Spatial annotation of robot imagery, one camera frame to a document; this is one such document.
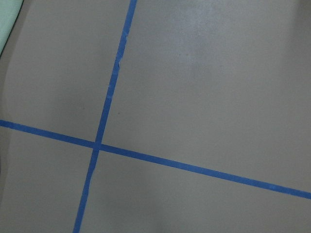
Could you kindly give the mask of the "olive green long-sleeve shirt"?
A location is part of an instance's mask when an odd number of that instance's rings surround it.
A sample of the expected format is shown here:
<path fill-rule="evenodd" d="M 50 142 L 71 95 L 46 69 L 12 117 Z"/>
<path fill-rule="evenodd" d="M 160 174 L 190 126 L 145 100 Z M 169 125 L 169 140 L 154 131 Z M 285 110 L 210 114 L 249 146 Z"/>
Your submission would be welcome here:
<path fill-rule="evenodd" d="M 23 0 L 0 0 L 0 53 L 19 15 Z"/>

